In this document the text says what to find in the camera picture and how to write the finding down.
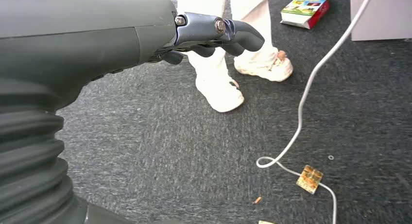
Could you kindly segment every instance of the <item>person's leg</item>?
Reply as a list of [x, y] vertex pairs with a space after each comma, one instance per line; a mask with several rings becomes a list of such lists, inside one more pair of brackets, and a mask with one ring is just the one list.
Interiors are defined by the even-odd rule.
[[268, 0], [230, 0], [232, 18], [245, 21], [265, 38], [258, 52], [245, 51], [235, 58], [235, 68], [243, 74], [258, 75], [271, 81], [287, 79], [293, 67], [285, 54], [272, 45], [271, 17]]
[[[225, 0], [178, 0], [177, 11], [221, 17], [224, 3]], [[201, 57], [195, 52], [188, 52], [187, 55], [190, 64], [196, 69], [196, 87], [213, 109], [226, 112], [243, 103], [244, 98], [237, 89], [237, 83], [228, 74], [222, 48], [216, 48], [211, 57]]]

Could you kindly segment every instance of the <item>white sneaker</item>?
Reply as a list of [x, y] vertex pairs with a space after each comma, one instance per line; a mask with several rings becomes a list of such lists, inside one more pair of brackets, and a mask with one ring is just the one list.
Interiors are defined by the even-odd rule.
[[238, 83], [229, 75], [223, 77], [196, 78], [197, 89], [206, 97], [210, 106], [218, 112], [228, 112], [240, 106], [244, 97]]
[[286, 80], [293, 72], [291, 61], [286, 57], [284, 51], [278, 51], [274, 48], [271, 58], [266, 61], [253, 61], [242, 63], [235, 60], [235, 68], [241, 74], [259, 76], [269, 81], [282, 82]]

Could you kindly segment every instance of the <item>carpet floor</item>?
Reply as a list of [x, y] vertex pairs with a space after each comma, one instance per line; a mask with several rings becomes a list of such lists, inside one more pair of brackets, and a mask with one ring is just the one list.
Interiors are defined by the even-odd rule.
[[[245, 96], [232, 112], [209, 107], [187, 59], [84, 87], [58, 112], [75, 192], [139, 224], [331, 223], [325, 189], [311, 195], [295, 175], [255, 165], [287, 145], [311, 70], [350, 23], [349, 0], [331, 0], [312, 30], [279, 24], [290, 1], [270, 0], [270, 8], [273, 43], [288, 53], [293, 76], [275, 83], [241, 75], [228, 57]], [[324, 173], [322, 182], [338, 197], [338, 223], [412, 223], [411, 68], [407, 40], [348, 40], [315, 78], [301, 135], [282, 163]]]

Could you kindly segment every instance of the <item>white cable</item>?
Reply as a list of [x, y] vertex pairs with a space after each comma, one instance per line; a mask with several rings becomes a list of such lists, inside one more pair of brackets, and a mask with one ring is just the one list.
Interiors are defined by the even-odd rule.
[[[286, 152], [289, 150], [289, 148], [293, 145], [293, 143], [295, 142], [296, 138], [298, 137], [298, 135], [300, 133], [300, 130], [302, 129], [303, 105], [305, 104], [306, 98], [308, 97], [308, 93], [309, 93], [310, 87], [312, 86], [313, 79], [316, 76], [316, 73], [321, 68], [321, 66], [339, 49], [339, 47], [341, 47], [341, 45], [348, 38], [349, 34], [352, 32], [353, 27], [358, 23], [359, 18], [362, 16], [362, 14], [363, 14], [366, 6], [368, 5], [369, 1], [370, 0], [363, 0], [362, 4], [360, 5], [360, 8], [359, 8], [358, 12], [356, 13], [355, 17], [352, 19], [352, 22], [350, 23], [350, 25], [348, 26], [348, 28], [346, 29], [346, 31], [344, 32], [342, 37], [338, 40], [338, 42], [335, 44], [335, 46], [333, 46], [333, 48], [318, 62], [318, 64], [312, 70], [312, 73], [310, 73], [308, 82], [306, 83], [305, 91], [303, 92], [302, 99], [300, 100], [299, 107], [298, 107], [298, 110], [297, 110], [298, 127], [297, 127], [297, 130], [296, 130], [295, 134], [293, 135], [292, 139], [289, 141], [288, 145], [283, 149], [283, 151], [276, 158], [272, 158], [272, 157], [268, 157], [268, 156], [260, 157], [256, 161], [256, 165], [258, 167], [266, 168], [266, 167], [270, 167], [271, 165], [277, 163], [284, 170], [286, 170], [286, 171], [288, 171], [292, 174], [297, 174], [298, 176], [300, 176], [299, 173], [287, 169], [286, 167], [284, 167], [278, 161], [286, 154]], [[266, 163], [266, 164], [260, 164], [260, 161], [264, 160], [264, 159], [270, 160], [271, 162]], [[333, 197], [333, 221], [332, 221], [332, 223], [336, 224], [336, 212], [337, 212], [337, 210], [336, 210], [337, 209], [336, 196], [329, 187], [327, 187], [326, 185], [324, 185], [322, 183], [320, 183], [320, 185], [322, 187], [324, 187], [325, 189], [327, 189], [332, 194], [332, 197]]]

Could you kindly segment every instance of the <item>screw head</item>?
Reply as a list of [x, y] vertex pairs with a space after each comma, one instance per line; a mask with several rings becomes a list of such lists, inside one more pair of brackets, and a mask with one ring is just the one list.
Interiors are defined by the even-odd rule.
[[182, 16], [177, 16], [174, 18], [174, 22], [176, 23], [176, 25], [178, 26], [183, 26], [186, 24], [186, 20], [184, 17]]
[[226, 30], [226, 25], [223, 22], [223, 19], [217, 18], [215, 20], [215, 29], [218, 33], [223, 34]]

